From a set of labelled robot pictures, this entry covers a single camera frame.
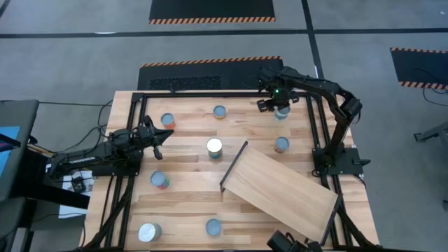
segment orange and black striped tape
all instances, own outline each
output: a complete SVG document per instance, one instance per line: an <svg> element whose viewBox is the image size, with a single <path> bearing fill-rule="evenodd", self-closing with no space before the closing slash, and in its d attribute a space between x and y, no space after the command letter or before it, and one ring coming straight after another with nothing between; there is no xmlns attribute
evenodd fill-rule
<svg viewBox="0 0 448 252"><path fill-rule="evenodd" d="M160 66L174 66L181 64L207 64L207 63L217 63L217 62L241 62L248 60L280 60L280 56L264 56L264 57L242 57L242 58L230 58L230 59L201 59L201 60L187 60L181 62L158 62L158 63L147 63L142 64L142 67L160 67Z"/></svg>
<svg viewBox="0 0 448 252"><path fill-rule="evenodd" d="M411 48L391 48L391 51L401 50L405 52L420 52L420 53L447 53L443 50L424 50L424 49L411 49Z"/></svg>
<svg viewBox="0 0 448 252"><path fill-rule="evenodd" d="M229 22L275 22L275 17L194 17L149 20L150 25L206 24Z"/></svg>
<svg viewBox="0 0 448 252"><path fill-rule="evenodd" d="M398 82L400 86L407 88L432 88L438 90L448 90L448 85L440 83L420 83L416 81L400 81Z"/></svg>

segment can lid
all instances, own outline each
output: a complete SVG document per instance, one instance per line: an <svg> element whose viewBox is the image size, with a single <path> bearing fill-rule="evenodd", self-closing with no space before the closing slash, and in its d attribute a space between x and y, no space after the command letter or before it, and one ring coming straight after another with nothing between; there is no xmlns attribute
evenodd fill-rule
<svg viewBox="0 0 448 252"><path fill-rule="evenodd" d="M223 148L223 143L217 138L212 138L207 142L207 150L218 152Z"/></svg>
<svg viewBox="0 0 448 252"><path fill-rule="evenodd" d="M174 115L170 113L165 113L162 115L161 121L163 125L172 124L174 122Z"/></svg>
<svg viewBox="0 0 448 252"><path fill-rule="evenodd" d="M275 141L275 145L277 146L277 148L286 150L289 147L289 141L286 137L281 136Z"/></svg>
<svg viewBox="0 0 448 252"><path fill-rule="evenodd" d="M210 219L207 221L206 230L209 235L219 235L221 232L221 222L216 219Z"/></svg>
<svg viewBox="0 0 448 252"><path fill-rule="evenodd" d="M151 223L145 223L139 228L139 240L150 242L155 236L155 226Z"/></svg>
<svg viewBox="0 0 448 252"><path fill-rule="evenodd" d="M289 107L289 106L284 107L284 108L280 109L279 112L280 112L281 114L286 115L286 114L288 114L289 112L291 112L291 107Z"/></svg>
<svg viewBox="0 0 448 252"><path fill-rule="evenodd" d="M225 116L226 112L225 112L225 107L218 105L213 109L213 114L215 114L215 116Z"/></svg>
<svg viewBox="0 0 448 252"><path fill-rule="evenodd" d="M151 183L154 186L161 186L165 182L165 174L161 171L155 171L151 175Z"/></svg>

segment black floor mat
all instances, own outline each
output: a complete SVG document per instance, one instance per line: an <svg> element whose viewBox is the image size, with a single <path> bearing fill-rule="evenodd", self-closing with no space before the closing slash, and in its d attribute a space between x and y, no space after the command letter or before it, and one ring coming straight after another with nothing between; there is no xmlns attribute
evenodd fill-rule
<svg viewBox="0 0 448 252"><path fill-rule="evenodd" d="M151 25L273 22L272 0L153 0Z"/></svg>
<svg viewBox="0 0 448 252"><path fill-rule="evenodd" d="M448 89L448 52L391 48L391 54L401 86Z"/></svg>
<svg viewBox="0 0 448 252"><path fill-rule="evenodd" d="M258 89L260 67L283 68L280 57L203 59L143 64L139 90Z"/></svg>

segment blue screen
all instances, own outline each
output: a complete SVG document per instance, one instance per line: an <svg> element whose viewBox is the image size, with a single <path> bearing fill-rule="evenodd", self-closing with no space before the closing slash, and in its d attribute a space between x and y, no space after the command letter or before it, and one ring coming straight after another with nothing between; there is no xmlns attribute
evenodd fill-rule
<svg viewBox="0 0 448 252"><path fill-rule="evenodd" d="M3 134L9 138L15 139L17 135L19 134L20 127L14 126L14 127L0 127L0 134ZM6 166L6 161L8 161L9 154L11 153L11 150L0 152L0 176L3 173L3 170Z"/></svg>

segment white paper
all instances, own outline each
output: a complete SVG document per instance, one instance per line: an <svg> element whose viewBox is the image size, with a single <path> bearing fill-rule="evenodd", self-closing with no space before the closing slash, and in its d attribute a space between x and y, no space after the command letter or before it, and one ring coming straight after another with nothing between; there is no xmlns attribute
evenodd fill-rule
<svg viewBox="0 0 448 252"><path fill-rule="evenodd" d="M79 176L81 176L83 178L89 178L89 179L85 179L83 181L84 185L85 185L85 189L86 192L83 192L83 195L87 195L87 196L91 196L92 194L92 188L93 188L93 183L95 182L92 178L92 171L77 171L75 173L73 173L72 175L68 175L68 176L64 176L64 181L69 181L69 182L63 182L62 184L62 189L65 190L70 190L70 191L74 191L73 187L71 185L71 180L72 178L77 178ZM87 213L87 209L79 209L76 207L72 207L72 206L62 206L59 208L59 218L72 218L72 217L76 217L76 216L80 216L80 215L85 215Z"/></svg>

